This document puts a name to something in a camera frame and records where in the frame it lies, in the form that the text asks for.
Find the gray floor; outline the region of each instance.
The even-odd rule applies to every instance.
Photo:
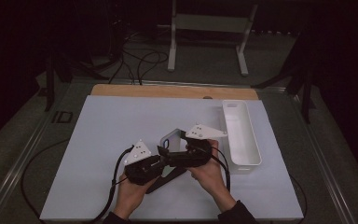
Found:
[[[128,52],[139,57],[149,51],[135,48],[168,53],[166,35],[155,42],[144,42],[140,36],[136,37],[137,41],[126,45]],[[144,84],[247,88],[277,75],[295,41],[283,35],[251,35],[245,51],[250,75],[242,77],[232,42],[205,43],[179,38],[175,71],[168,72],[167,63],[158,64],[144,76]],[[147,60],[157,59],[156,55],[153,57]],[[135,73],[139,60],[125,54],[125,62]],[[141,71],[148,66],[150,64],[143,64],[141,68],[144,70]],[[117,68],[118,64],[115,64],[102,74],[110,77]],[[130,84],[128,75],[128,68],[123,66],[113,83]],[[43,86],[43,75],[40,79]],[[17,162],[18,158],[29,160],[37,151],[68,139],[85,97],[99,82],[77,73],[71,84],[57,83],[58,97],[51,113],[44,112],[46,99],[36,95],[0,132],[0,223],[38,223],[21,195],[18,181],[24,166]],[[287,80],[276,83],[275,88],[259,91],[258,94],[268,111],[287,169],[299,184],[294,182],[296,193],[303,211],[307,208],[302,223],[358,223],[358,165],[345,139],[317,88],[312,91],[314,107],[310,110],[311,124],[307,125],[299,116],[296,97],[282,91],[286,83]],[[51,123],[55,111],[73,112],[74,120],[71,123]],[[66,144],[58,144],[35,158],[24,176],[25,191],[39,212]]]

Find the white tray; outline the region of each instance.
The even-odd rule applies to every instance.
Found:
[[[249,118],[246,102],[223,101],[223,128],[228,138],[222,138],[229,170],[232,174],[250,174],[261,163],[261,156]]]

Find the dark background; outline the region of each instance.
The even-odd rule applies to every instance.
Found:
[[[102,1],[85,2],[98,5]],[[153,36],[157,24],[171,23],[171,1],[113,2],[118,4],[115,13],[131,29]],[[235,7],[222,7],[217,0],[206,2],[210,6],[203,9],[205,13],[231,16],[245,13],[240,10],[242,1],[233,1]],[[312,69],[313,84],[320,88],[358,161],[358,1],[259,2],[253,27],[257,34],[301,32],[285,66],[306,62],[310,52],[318,56]],[[178,10],[200,13],[203,4],[205,1],[195,4],[183,0]],[[90,45],[84,29],[79,25],[72,1],[0,1],[0,129],[37,93],[39,87],[34,77],[45,71],[51,48],[82,60],[87,60],[90,52],[98,48]],[[106,38],[106,30],[93,33]]]

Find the sleeve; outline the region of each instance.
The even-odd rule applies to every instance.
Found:
[[[220,223],[225,223],[225,224],[226,223],[227,224],[258,223],[241,201],[237,201],[234,207],[218,215],[217,217],[219,218]]]
[[[103,224],[130,224],[129,220],[124,220],[121,217],[116,216],[113,212],[110,212],[103,220]]]

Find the human hand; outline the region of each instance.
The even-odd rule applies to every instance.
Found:
[[[217,149],[219,142],[209,139],[212,147],[212,154],[218,158]],[[221,212],[231,209],[236,201],[229,193],[223,181],[220,164],[214,159],[210,159],[200,167],[189,167],[191,176],[200,182],[200,185],[213,197]]]
[[[156,178],[150,180],[144,185],[132,184],[129,179],[126,179],[126,175],[122,174],[120,180],[122,181],[118,185],[116,206],[113,209],[118,217],[128,220],[130,214],[141,204],[146,191],[157,180]]]

